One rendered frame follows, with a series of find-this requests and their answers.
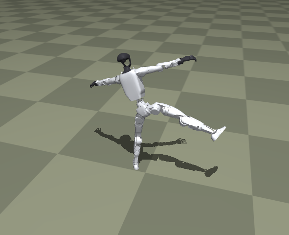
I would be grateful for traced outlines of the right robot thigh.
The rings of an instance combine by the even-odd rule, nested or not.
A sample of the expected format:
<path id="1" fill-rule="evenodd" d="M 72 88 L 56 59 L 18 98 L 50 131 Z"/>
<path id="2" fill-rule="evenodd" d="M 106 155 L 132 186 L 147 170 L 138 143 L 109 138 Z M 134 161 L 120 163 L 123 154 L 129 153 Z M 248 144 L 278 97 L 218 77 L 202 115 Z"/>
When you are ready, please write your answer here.
<path id="1" fill-rule="evenodd" d="M 172 118 L 178 118 L 179 124 L 182 127 L 187 126 L 187 124 L 184 124 L 181 122 L 181 118 L 183 116 L 186 116 L 186 115 L 182 111 L 178 110 L 177 108 L 175 108 L 173 106 L 170 106 L 170 105 L 167 105 L 164 103 L 155 102 L 154 104 L 148 106 L 148 110 L 153 115 L 158 115 L 161 112 L 165 116 L 172 117 Z"/>

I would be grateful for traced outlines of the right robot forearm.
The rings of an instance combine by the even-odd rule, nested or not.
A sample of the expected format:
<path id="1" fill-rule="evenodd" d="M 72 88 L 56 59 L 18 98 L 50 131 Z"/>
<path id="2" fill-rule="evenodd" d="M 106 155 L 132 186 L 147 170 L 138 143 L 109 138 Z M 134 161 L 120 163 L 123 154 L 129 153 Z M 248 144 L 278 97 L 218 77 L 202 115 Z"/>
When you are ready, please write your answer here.
<path id="1" fill-rule="evenodd" d="M 173 61 L 158 63 L 157 66 L 164 66 L 165 69 L 168 69 L 171 67 L 179 66 L 178 61 L 181 61 L 181 60 L 178 58 L 178 59 L 173 60 Z"/>

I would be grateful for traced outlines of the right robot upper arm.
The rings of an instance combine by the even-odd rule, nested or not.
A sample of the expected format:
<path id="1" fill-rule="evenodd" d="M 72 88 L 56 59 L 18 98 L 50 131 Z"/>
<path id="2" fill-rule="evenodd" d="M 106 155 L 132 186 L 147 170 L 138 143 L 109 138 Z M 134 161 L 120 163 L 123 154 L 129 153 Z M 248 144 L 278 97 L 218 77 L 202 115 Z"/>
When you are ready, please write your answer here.
<path id="1" fill-rule="evenodd" d="M 135 70 L 135 73 L 140 76 L 144 77 L 146 74 L 153 73 L 155 71 L 162 72 L 164 70 L 163 66 L 149 66 L 149 67 L 140 67 Z"/>

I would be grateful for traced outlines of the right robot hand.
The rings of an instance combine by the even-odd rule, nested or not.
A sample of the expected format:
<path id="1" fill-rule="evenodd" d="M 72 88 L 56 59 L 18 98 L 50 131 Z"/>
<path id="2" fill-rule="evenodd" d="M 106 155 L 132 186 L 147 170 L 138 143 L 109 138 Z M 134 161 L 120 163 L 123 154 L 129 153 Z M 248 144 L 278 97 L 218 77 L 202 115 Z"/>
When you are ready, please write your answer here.
<path id="1" fill-rule="evenodd" d="M 185 56 L 183 58 L 180 58 L 180 60 L 181 61 L 178 61 L 178 65 L 183 64 L 183 62 L 189 61 L 189 60 L 195 60 L 196 61 L 196 58 L 193 55 L 190 55 L 190 56 Z"/>

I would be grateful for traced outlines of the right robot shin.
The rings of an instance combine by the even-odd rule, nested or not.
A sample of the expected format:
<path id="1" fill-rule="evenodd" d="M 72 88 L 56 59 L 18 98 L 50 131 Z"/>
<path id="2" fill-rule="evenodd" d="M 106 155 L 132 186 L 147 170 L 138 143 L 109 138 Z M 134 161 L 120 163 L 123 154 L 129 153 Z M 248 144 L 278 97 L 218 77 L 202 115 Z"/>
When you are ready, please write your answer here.
<path id="1" fill-rule="evenodd" d="M 184 124 L 188 125 L 188 128 L 193 129 L 193 130 L 197 130 L 197 131 L 203 131 L 209 134 L 214 134 L 216 132 L 216 130 L 210 128 L 209 126 L 203 124 L 201 121 L 190 117 L 190 116 L 183 116 L 181 118 L 181 122 Z M 214 131 L 213 131 L 214 130 Z"/>

